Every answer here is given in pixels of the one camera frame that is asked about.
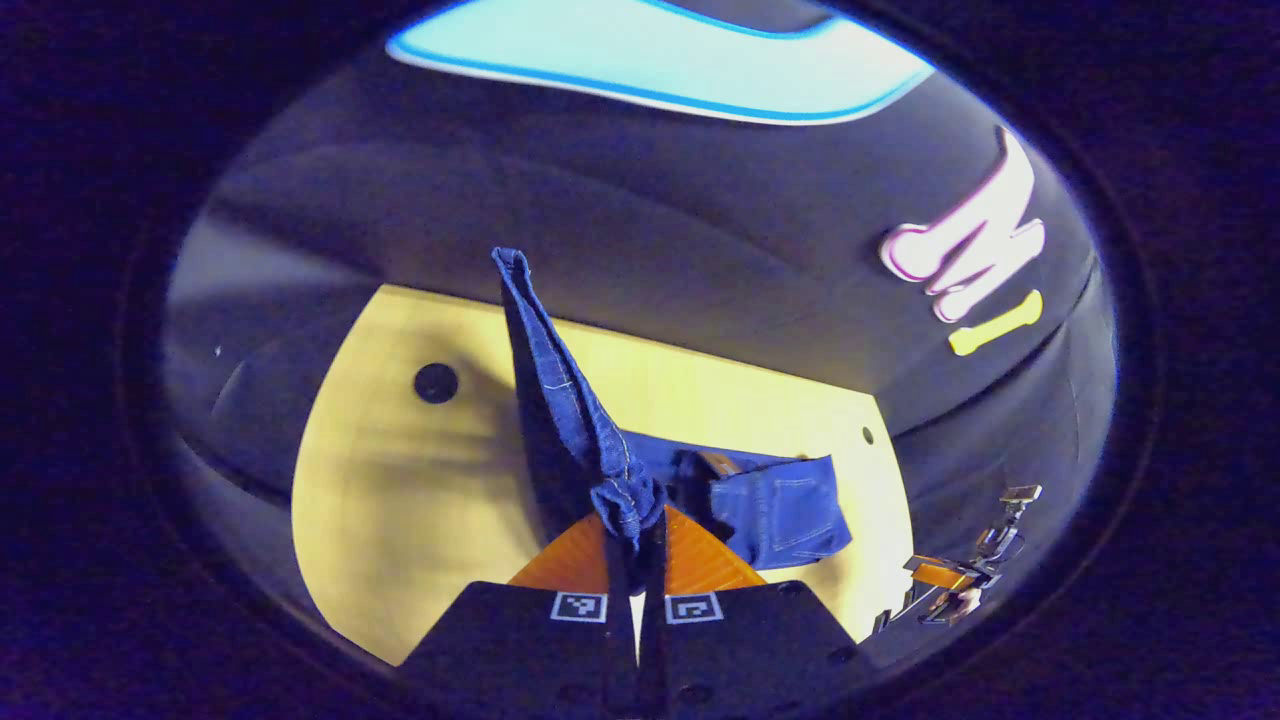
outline yellow table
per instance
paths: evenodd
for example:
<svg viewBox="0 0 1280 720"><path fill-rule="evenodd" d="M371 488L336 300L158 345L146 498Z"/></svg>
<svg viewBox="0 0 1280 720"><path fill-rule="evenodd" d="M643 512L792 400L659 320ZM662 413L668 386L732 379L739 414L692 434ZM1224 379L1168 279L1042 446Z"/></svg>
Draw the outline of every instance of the yellow table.
<svg viewBox="0 0 1280 720"><path fill-rule="evenodd" d="M873 397L577 323L556 327L623 429L831 455L852 543L762 575L806 582L855 641L901 606L911 527ZM457 395L442 405L413 392L430 363L458 374ZM502 307L383 286L334 357L298 452L293 538L316 607L334 630L399 665L467 583L507 582L541 550L535 523Z"/></svg>

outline orange gripper base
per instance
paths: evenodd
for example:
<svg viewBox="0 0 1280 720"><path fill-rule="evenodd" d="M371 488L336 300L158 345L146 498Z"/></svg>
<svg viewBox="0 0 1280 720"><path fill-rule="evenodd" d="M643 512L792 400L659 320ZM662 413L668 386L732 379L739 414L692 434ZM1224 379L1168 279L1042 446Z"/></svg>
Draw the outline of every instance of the orange gripper base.
<svg viewBox="0 0 1280 720"><path fill-rule="evenodd" d="M741 557L684 512L667 506L667 594L763 585Z"/></svg>
<svg viewBox="0 0 1280 720"><path fill-rule="evenodd" d="M559 592L609 592L604 560L604 524L590 514L543 548L508 585Z"/></svg>

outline pink neon letter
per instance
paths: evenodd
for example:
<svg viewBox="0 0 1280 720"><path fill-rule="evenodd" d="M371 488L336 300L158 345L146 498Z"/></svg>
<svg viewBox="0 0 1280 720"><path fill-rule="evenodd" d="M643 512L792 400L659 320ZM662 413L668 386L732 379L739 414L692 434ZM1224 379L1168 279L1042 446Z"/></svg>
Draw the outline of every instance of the pink neon letter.
<svg viewBox="0 0 1280 720"><path fill-rule="evenodd" d="M924 292L941 296L933 314L943 323L965 316L1044 249L1044 223L1018 227L1036 182L1030 160L1011 132L1000 128L1000 140L1004 156L973 195L929 225L899 225L881 245L881 260L895 275L933 278Z"/></svg>

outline denim fabric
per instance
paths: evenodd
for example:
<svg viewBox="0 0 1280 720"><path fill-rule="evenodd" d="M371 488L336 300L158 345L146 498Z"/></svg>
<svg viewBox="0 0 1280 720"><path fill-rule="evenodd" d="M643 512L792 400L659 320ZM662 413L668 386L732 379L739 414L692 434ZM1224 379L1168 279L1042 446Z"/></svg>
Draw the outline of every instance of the denim fabric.
<svg viewBox="0 0 1280 720"><path fill-rule="evenodd" d="M726 544L756 570L817 562L850 542L831 457L794 460L716 480L712 516L733 525Z"/></svg>
<svg viewBox="0 0 1280 720"><path fill-rule="evenodd" d="M516 398L544 530L554 538L590 512L639 550L640 532L662 516L663 486L653 482L534 295L518 250L494 249L515 357Z"/></svg>
<svg viewBox="0 0 1280 720"><path fill-rule="evenodd" d="M851 539L829 457L796 460L622 434L668 501L758 570L817 562ZM707 450L742 471L717 478L698 457Z"/></svg>

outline blue denim jeans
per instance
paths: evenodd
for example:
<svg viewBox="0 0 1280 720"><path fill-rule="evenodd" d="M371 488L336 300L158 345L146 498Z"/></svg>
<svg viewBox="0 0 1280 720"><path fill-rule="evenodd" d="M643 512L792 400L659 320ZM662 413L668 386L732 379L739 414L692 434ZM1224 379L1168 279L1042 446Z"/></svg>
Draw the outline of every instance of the blue denim jeans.
<svg viewBox="0 0 1280 720"><path fill-rule="evenodd" d="M502 274L521 430L544 529L554 538L594 507L611 534L637 550L640 532L662 516L663 486L630 451L556 333L534 295L525 255L498 247L493 259Z"/></svg>
<svg viewBox="0 0 1280 720"><path fill-rule="evenodd" d="M671 503L756 570L817 562L851 539L829 457L774 457L623 434ZM741 471L721 477L699 451L718 452Z"/></svg>
<svg viewBox="0 0 1280 720"><path fill-rule="evenodd" d="M796 460L628 433L600 406L534 295L522 252L495 249L515 357L516 397L534 495L548 539L593 510L639 550L669 501L758 569L805 565L850 542L829 459ZM737 470L698 459L714 450Z"/></svg>

